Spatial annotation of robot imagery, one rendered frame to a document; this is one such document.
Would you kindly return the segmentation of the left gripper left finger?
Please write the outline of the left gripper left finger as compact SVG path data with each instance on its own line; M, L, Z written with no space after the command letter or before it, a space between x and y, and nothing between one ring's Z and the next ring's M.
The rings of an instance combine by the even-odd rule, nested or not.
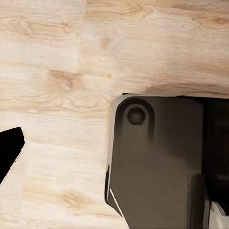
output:
M20 127L0 133L0 184L25 145Z

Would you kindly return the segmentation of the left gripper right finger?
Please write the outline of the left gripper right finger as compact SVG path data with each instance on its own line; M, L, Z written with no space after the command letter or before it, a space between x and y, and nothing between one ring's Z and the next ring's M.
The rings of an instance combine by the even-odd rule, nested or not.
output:
M229 129L224 127L218 127L215 138L214 145L221 153L227 164L229 165Z

